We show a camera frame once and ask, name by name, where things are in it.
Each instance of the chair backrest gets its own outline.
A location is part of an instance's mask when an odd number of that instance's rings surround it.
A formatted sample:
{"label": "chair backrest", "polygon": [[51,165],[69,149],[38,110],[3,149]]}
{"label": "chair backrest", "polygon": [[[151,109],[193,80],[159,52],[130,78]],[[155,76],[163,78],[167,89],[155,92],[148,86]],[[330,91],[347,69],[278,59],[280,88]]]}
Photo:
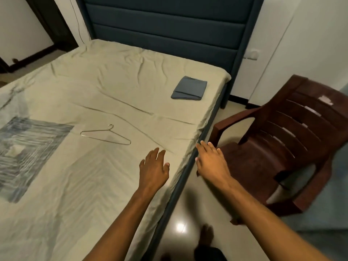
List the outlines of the chair backrest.
{"label": "chair backrest", "polygon": [[255,116],[241,141],[254,136],[294,170],[335,152],[348,141],[348,97],[293,75]]}

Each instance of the dark pants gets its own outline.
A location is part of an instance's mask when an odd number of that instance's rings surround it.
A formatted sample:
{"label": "dark pants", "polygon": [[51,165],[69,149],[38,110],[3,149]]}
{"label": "dark pants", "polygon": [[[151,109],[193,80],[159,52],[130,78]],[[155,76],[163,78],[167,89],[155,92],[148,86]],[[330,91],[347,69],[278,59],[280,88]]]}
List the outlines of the dark pants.
{"label": "dark pants", "polygon": [[198,245],[194,250],[195,261],[227,261],[220,249],[215,247]]}

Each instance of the wire hanger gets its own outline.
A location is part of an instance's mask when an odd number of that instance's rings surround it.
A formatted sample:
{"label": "wire hanger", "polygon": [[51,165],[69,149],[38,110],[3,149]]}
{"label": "wire hanger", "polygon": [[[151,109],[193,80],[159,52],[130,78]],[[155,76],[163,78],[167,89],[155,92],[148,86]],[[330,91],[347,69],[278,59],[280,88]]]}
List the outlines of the wire hanger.
{"label": "wire hanger", "polygon": [[[132,141],[129,140],[128,138],[125,138],[124,136],[121,136],[121,135],[119,135],[118,133],[115,133],[115,132],[111,131],[111,129],[113,128],[113,125],[112,125],[112,124],[110,124],[110,125],[108,125],[108,126],[111,126],[111,128],[105,129],[105,130],[88,130],[88,131],[81,131],[80,135],[81,135],[81,136],[88,137],[88,138],[97,139],[97,140],[100,140],[100,141],[105,141],[105,142],[109,142],[109,143],[114,143],[114,144],[120,144],[120,145],[130,145],[130,144],[131,144]],[[99,139],[99,138],[95,138],[95,137],[91,137],[91,136],[83,135],[83,134],[82,134],[83,132],[102,132],[102,131],[110,131],[111,133],[113,133],[113,134],[115,134],[115,135],[118,135],[118,136],[120,136],[120,137],[122,137],[122,138],[128,140],[128,141],[129,141],[129,144],[118,143],[118,142],[113,142],[113,141],[109,141],[109,140],[103,140],[103,139]]]}

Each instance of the bed frame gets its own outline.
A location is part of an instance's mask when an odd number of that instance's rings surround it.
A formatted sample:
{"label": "bed frame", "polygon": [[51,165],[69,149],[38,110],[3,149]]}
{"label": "bed frame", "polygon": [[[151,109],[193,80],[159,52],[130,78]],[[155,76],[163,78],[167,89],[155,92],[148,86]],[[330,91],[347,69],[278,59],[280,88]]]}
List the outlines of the bed frame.
{"label": "bed frame", "polygon": [[[92,39],[208,63],[231,74],[199,137],[230,96],[263,0],[76,0]],[[142,260],[151,260],[198,156],[194,149]]]}

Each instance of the chair armrest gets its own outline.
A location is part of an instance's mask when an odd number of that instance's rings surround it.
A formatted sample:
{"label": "chair armrest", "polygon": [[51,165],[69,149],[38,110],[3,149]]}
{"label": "chair armrest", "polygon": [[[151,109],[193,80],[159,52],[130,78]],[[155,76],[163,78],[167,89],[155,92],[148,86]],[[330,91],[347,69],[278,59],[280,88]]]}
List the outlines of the chair armrest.
{"label": "chair armrest", "polygon": [[230,126],[234,125],[235,123],[238,123],[246,118],[254,117],[256,112],[259,109],[261,109],[261,107],[245,110],[245,111],[237,113],[233,116],[230,116],[229,118],[226,118],[226,119],[214,124],[213,131],[209,137],[209,142],[211,142],[214,146],[217,146],[222,133],[227,128],[229,128]]}
{"label": "chair armrest", "polygon": [[319,195],[332,175],[332,156],[316,165],[316,171],[307,184],[292,198],[268,204],[277,216],[303,213]]}

